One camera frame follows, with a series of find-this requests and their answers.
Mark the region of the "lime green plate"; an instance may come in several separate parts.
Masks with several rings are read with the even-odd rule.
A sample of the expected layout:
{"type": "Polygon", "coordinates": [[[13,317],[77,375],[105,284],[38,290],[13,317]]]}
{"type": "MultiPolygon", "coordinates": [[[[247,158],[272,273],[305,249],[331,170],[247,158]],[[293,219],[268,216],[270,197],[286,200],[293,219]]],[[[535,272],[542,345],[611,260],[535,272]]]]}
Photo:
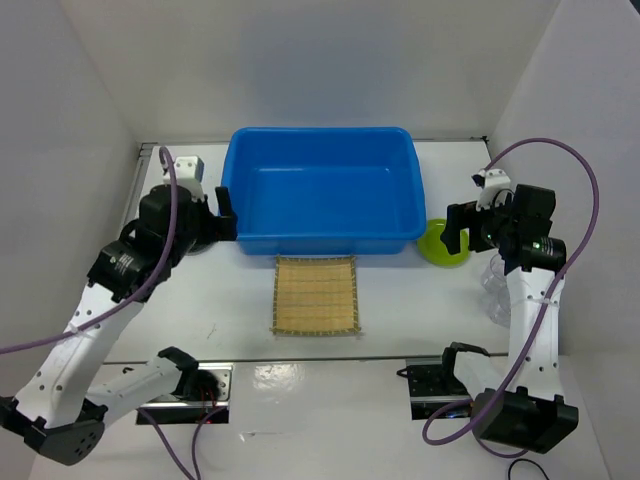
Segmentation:
{"type": "Polygon", "coordinates": [[[471,255],[468,248],[468,234],[465,230],[460,232],[461,250],[457,254],[450,254],[440,239],[445,226],[446,220],[443,218],[429,220],[425,233],[416,242],[418,251],[425,260],[437,267],[459,267],[464,264],[471,255]]]}

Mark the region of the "clear plastic cup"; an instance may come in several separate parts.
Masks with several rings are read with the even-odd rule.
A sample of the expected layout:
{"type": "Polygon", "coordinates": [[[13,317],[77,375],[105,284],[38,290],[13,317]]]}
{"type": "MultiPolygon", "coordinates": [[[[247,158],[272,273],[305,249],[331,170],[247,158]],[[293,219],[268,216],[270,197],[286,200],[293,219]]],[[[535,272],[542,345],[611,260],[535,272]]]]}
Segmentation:
{"type": "Polygon", "coordinates": [[[509,328],[511,324],[511,302],[507,290],[501,290],[490,300],[487,307],[489,319],[496,325],[509,328]]]}
{"type": "Polygon", "coordinates": [[[506,287],[504,273],[505,262],[499,254],[494,255],[481,275],[481,285],[484,290],[492,295],[497,295],[506,287]]]}

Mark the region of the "square bamboo mat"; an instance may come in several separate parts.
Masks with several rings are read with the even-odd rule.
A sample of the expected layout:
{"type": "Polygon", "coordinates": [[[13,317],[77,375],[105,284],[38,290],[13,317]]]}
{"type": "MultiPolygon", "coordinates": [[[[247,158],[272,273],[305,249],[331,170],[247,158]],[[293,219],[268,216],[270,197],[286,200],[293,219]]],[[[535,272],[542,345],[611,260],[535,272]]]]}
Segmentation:
{"type": "Polygon", "coordinates": [[[333,337],[360,331],[353,256],[276,257],[273,334],[333,337]]]}

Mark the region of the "black round plate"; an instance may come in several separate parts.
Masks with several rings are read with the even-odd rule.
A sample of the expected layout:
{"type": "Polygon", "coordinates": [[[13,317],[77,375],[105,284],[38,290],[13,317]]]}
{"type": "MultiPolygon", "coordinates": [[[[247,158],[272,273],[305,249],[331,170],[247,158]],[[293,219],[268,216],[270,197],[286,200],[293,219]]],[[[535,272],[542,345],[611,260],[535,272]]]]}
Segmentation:
{"type": "Polygon", "coordinates": [[[200,255],[206,251],[208,251],[209,249],[211,249],[213,246],[215,245],[214,242],[212,243],[201,243],[201,244],[195,244],[188,252],[187,255],[188,256],[195,256],[195,255],[200,255]]]}

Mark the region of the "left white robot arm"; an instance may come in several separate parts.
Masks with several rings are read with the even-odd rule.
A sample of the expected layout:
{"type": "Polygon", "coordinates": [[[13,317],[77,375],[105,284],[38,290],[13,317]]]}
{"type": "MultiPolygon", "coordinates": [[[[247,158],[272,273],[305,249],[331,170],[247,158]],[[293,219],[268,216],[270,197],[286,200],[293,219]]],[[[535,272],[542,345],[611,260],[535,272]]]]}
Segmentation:
{"type": "Polygon", "coordinates": [[[138,218],[104,246],[61,340],[33,378],[1,400],[2,428],[39,455],[71,466],[86,458],[111,424],[163,396],[178,401],[219,398],[219,381],[177,347],[127,368],[109,382],[94,381],[127,325],[156,287],[188,254],[237,237],[237,215],[227,188],[215,190],[219,212],[185,187],[154,187],[139,204],[138,218]]]}

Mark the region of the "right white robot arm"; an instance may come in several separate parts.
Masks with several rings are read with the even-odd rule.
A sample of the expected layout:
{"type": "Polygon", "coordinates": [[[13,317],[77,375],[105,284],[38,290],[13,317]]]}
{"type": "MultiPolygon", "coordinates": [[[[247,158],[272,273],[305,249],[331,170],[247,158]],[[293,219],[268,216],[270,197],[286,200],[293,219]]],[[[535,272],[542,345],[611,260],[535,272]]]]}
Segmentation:
{"type": "Polygon", "coordinates": [[[566,403],[559,378],[558,316],[566,246],[550,237],[556,197],[552,190],[495,187],[477,201],[451,204],[441,240],[460,250],[469,234],[472,251],[497,249],[510,300],[506,372],[484,348],[454,342],[442,355],[438,381],[450,393],[466,389],[471,431],[485,440],[546,454],[572,433],[579,411],[566,403]]]}

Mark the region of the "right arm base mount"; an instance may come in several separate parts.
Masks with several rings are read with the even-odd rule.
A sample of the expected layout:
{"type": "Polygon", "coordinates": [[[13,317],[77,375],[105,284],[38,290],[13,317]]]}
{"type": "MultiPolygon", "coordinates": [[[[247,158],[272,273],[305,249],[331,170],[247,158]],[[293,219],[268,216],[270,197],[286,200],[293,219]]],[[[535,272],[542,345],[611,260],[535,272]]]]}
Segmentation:
{"type": "Polygon", "coordinates": [[[414,421],[427,420],[443,406],[465,401],[439,415],[440,419],[468,418],[471,400],[465,387],[444,370],[440,357],[413,357],[406,360],[396,375],[406,381],[411,417],[414,421]]]}

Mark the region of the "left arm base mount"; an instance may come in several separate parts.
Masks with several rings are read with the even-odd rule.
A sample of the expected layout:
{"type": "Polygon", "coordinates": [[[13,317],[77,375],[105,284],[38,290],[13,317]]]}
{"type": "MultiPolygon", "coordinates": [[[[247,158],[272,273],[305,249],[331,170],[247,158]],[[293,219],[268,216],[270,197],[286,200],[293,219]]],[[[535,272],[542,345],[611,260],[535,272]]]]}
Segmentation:
{"type": "Polygon", "coordinates": [[[162,395],[142,409],[159,425],[227,424],[233,363],[201,363],[198,383],[186,396],[162,395]]]}

